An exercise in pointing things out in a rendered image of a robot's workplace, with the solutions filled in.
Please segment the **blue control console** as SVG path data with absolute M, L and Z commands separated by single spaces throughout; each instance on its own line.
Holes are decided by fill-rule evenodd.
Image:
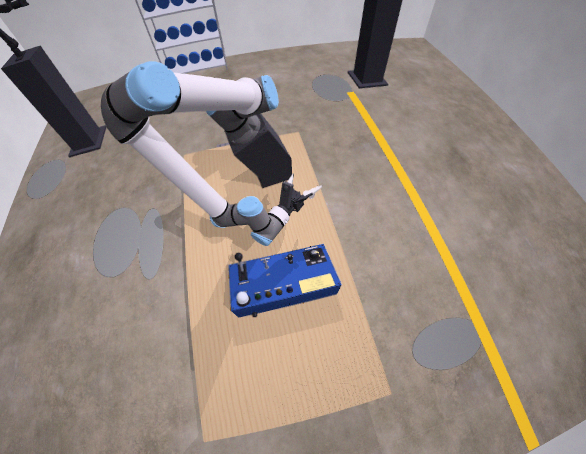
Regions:
M 236 253 L 239 263 L 229 265 L 231 311 L 238 318 L 336 295 L 342 286 L 324 244 L 242 258 Z

